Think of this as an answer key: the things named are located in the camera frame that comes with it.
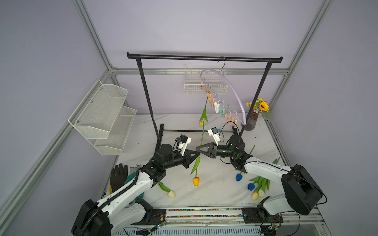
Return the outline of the green work glove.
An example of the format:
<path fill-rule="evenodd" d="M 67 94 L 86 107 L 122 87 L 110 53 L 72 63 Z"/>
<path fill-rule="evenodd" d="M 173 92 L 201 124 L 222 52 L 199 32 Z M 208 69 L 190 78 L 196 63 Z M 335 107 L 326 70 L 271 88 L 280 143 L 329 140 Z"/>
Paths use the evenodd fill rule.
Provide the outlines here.
<path fill-rule="evenodd" d="M 136 177 L 136 172 L 137 172 L 137 168 L 131 168 L 131 173 L 129 174 L 129 176 L 126 178 L 125 182 L 124 182 L 124 185 L 127 185 L 128 183 L 134 181 L 135 177 Z M 137 203 L 139 200 L 143 199 L 144 198 L 144 193 L 141 193 L 140 195 L 138 195 L 134 200 L 132 200 L 130 202 L 130 205 L 132 203 Z"/>

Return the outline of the blue tulip upper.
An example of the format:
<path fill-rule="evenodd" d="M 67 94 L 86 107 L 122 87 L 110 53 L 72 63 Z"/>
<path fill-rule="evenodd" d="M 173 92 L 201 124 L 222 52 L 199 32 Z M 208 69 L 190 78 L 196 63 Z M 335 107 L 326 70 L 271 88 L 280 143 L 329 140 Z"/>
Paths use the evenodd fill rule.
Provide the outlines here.
<path fill-rule="evenodd" d="M 243 178 L 242 173 L 236 175 L 236 181 L 239 182 Z"/>

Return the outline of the black clothes rack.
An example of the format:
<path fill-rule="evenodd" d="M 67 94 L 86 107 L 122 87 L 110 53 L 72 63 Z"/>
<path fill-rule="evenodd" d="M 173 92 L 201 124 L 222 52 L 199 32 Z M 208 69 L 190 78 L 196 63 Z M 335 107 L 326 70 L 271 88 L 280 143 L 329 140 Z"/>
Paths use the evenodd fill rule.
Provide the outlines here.
<path fill-rule="evenodd" d="M 253 108 L 255 106 L 255 103 L 257 99 L 259 98 L 259 94 L 262 90 L 262 87 L 264 85 L 264 82 L 266 80 L 266 77 L 272 67 L 273 64 L 280 64 L 283 60 L 283 57 L 280 58 L 246 58 L 246 57 L 223 57 L 223 56 L 179 56 L 179 55 L 151 55 L 151 54 L 133 54 L 127 52 L 127 57 L 128 59 L 134 59 L 136 60 L 137 67 L 139 70 L 139 74 L 142 80 L 148 108 L 149 108 L 149 113 L 152 119 L 152 123 L 154 126 L 154 130 L 156 133 L 157 137 L 157 143 L 156 143 L 156 149 L 159 148 L 162 142 L 162 135 L 164 133 L 163 129 L 158 130 L 155 118 L 154 118 L 154 113 L 153 113 L 153 108 L 148 92 L 148 87 L 147 87 L 147 82 L 145 79 L 145 74 L 143 70 L 143 64 L 142 60 L 147 59 L 147 60 L 181 60 L 181 61 L 223 61 L 224 63 L 226 62 L 246 62 L 246 63 L 266 63 L 265 70 L 263 72 L 263 76 L 261 78 L 261 81 L 259 83 L 259 86 L 257 88 L 257 91 L 255 93 L 254 99 L 252 101 L 252 105 L 249 108 L 249 112 L 247 115 L 244 115 L 243 123 L 247 124 L 247 118 L 251 115 Z"/>

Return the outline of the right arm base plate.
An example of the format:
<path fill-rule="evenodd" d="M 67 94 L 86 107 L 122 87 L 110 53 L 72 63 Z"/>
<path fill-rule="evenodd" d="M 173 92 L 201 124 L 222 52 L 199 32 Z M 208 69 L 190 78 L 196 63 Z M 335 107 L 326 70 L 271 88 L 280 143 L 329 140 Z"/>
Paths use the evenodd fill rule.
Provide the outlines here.
<path fill-rule="evenodd" d="M 283 223 L 279 214 L 272 215 L 264 207 L 263 204 L 270 196 L 265 197 L 256 207 L 243 207 L 242 216 L 246 224 L 249 223 Z"/>

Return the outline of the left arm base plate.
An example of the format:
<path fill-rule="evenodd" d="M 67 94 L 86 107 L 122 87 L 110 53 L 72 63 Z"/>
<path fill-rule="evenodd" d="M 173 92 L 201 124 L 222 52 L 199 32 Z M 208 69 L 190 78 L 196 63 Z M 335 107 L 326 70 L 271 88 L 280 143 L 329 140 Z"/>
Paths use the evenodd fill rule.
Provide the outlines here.
<path fill-rule="evenodd" d="M 166 218 L 166 209 L 154 208 L 144 199 L 124 208 L 129 225 L 157 225 Z"/>

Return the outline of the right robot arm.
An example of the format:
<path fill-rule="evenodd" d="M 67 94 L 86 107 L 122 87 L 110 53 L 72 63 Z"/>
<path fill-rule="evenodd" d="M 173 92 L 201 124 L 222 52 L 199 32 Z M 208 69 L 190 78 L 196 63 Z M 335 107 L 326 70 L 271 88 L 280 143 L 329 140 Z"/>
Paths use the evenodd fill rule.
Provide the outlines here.
<path fill-rule="evenodd" d="M 276 215 L 294 211 L 308 215 L 325 196 L 307 170 L 301 165 L 280 166 L 253 157 L 245 152 L 245 143 L 239 135 L 232 135 L 226 145 L 214 142 L 196 147 L 196 151 L 210 157 L 229 157 L 232 166 L 242 173 L 254 174 L 278 184 L 283 193 L 267 196 L 259 204 L 261 214 Z"/>

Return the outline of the white mesh tiered shelf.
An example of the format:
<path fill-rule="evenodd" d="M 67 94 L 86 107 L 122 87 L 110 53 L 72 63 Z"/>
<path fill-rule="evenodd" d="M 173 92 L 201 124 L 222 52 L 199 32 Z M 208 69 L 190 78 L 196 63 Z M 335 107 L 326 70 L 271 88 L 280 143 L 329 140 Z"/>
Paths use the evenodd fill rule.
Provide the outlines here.
<path fill-rule="evenodd" d="M 98 80 L 68 119 L 102 156 L 118 156 L 125 148 L 136 115 L 126 106 L 128 92 Z"/>

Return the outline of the blue tulip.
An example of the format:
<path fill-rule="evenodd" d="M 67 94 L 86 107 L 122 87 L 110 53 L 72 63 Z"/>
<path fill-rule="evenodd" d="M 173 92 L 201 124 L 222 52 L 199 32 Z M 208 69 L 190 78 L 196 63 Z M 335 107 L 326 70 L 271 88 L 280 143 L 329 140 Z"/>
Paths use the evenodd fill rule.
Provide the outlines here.
<path fill-rule="evenodd" d="M 258 192 L 262 190 L 264 193 L 267 192 L 270 188 L 271 181 L 267 178 L 263 178 L 261 176 L 255 177 L 250 180 L 251 184 L 254 185 L 253 191 Z"/>
<path fill-rule="evenodd" d="M 236 175 L 236 181 L 239 182 L 243 178 L 242 173 Z"/>

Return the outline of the black yellow work glove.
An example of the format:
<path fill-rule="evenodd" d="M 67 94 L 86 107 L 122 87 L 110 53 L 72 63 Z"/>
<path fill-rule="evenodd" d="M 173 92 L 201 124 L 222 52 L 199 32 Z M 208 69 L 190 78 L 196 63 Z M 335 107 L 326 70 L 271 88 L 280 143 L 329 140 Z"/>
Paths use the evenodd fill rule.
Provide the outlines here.
<path fill-rule="evenodd" d="M 128 165 L 116 165 L 111 170 L 109 193 L 112 194 L 123 187 L 128 176 Z"/>

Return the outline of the cream tulip right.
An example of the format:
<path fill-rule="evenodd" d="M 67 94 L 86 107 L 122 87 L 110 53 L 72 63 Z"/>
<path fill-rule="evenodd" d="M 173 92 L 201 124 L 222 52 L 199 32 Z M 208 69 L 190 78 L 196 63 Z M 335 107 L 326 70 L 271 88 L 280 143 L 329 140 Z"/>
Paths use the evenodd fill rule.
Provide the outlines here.
<path fill-rule="evenodd" d="M 263 178 L 263 177 L 256 177 L 251 180 L 253 184 L 255 184 L 254 192 L 251 196 L 253 201 L 256 201 L 258 198 L 263 198 L 267 190 L 270 187 L 270 180 Z"/>

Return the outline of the purple clip hanger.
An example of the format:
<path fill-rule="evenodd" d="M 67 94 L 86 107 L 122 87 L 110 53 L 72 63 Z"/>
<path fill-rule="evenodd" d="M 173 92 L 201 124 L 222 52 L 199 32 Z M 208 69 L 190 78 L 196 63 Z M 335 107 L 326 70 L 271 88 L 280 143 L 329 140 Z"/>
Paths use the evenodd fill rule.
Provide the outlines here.
<path fill-rule="evenodd" d="M 206 91 L 207 101 L 210 106 L 214 108 L 216 114 L 222 115 L 229 122 L 234 122 L 235 128 L 240 122 L 241 125 L 246 125 L 246 112 L 242 104 L 241 98 L 232 83 L 226 78 L 224 67 L 226 65 L 226 58 L 222 57 L 223 66 L 216 70 L 214 68 L 205 68 L 201 70 L 199 78 L 201 80 L 201 89 Z M 242 119 L 239 119 L 236 111 L 230 110 L 231 106 L 226 105 L 222 95 L 226 94 L 228 89 L 231 89 L 240 106 Z"/>

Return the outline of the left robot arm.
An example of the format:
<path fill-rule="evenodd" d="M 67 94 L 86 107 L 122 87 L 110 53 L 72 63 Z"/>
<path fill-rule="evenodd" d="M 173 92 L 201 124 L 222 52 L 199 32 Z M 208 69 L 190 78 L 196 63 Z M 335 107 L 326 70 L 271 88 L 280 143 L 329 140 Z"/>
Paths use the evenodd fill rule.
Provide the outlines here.
<path fill-rule="evenodd" d="M 123 228 L 146 218 L 152 207 L 145 201 L 134 200 L 151 189 L 166 175 L 168 168 L 179 165 L 188 168 L 200 156 L 193 150 L 174 150 L 163 144 L 150 161 L 136 171 L 136 176 L 109 196 L 86 201 L 75 220 L 71 233 L 74 236 L 111 236 Z"/>

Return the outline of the blue tulip lower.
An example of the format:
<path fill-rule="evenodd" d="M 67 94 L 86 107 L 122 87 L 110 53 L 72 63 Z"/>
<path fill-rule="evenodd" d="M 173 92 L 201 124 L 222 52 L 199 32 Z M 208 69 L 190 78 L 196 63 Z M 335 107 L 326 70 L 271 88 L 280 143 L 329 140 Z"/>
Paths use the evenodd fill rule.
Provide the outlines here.
<path fill-rule="evenodd" d="M 255 177 L 250 180 L 251 184 L 254 185 L 253 191 L 258 192 L 262 190 L 264 193 L 267 192 L 270 188 L 271 181 L 267 178 L 263 178 L 261 176 Z"/>

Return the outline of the cream white tulip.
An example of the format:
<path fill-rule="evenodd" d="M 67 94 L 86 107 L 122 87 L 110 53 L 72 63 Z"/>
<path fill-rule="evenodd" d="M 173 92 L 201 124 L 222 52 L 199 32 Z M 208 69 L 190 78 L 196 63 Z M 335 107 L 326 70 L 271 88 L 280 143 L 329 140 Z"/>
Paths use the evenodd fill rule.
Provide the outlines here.
<path fill-rule="evenodd" d="M 170 188 L 168 188 L 167 186 L 165 186 L 162 182 L 159 182 L 158 185 L 159 185 L 159 187 L 162 191 L 167 193 L 169 198 L 171 198 L 171 199 L 176 198 L 175 192 L 173 190 L 171 190 Z"/>

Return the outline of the sunflower bouquet in vase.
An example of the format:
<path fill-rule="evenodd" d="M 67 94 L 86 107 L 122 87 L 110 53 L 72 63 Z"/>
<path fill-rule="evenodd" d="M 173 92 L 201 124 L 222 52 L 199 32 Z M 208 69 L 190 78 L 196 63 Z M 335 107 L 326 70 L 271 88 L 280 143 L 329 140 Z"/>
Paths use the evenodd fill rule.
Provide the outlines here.
<path fill-rule="evenodd" d="M 271 120 L 270 107 L 264 99 L 258 98 L 255 103 L 247 102 L 246 105 L 248 108 L 253 107 L 253 110 L 250 115 L 246 116 L 245 131 L 254 130 L 260 115 L 268 121 Z"/>

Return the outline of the orange tulip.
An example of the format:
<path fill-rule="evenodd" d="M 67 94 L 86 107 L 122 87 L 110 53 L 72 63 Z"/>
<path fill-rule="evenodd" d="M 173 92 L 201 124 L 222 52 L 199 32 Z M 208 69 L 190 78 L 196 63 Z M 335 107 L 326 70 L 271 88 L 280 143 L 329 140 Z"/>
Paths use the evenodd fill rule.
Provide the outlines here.
<path fill-rule="evenodd" d="M 200 121 L 199 125 L 202 128 L 202 137 L 201 137 L 201 142 L 200 142 L 200 144 L 202 144 L 202 142 L 203 142 L 203 134 L 204 134 L 204 121 Z M 201 161 L 201 158 L 198 157 L 196 159 L 195 165 L 194 165 L 194 167 L 192 169 L 192 174 L 195 173 L 195 177 L 193 178 L 193 185 L 194 185 L 194 187 L 198 187 L 200 185 L 200 178 L 199 178 L 199 176 L 197 174 L 197 170 L 198 170 L 198 167 L 200 165 L 200 161 Z"/>

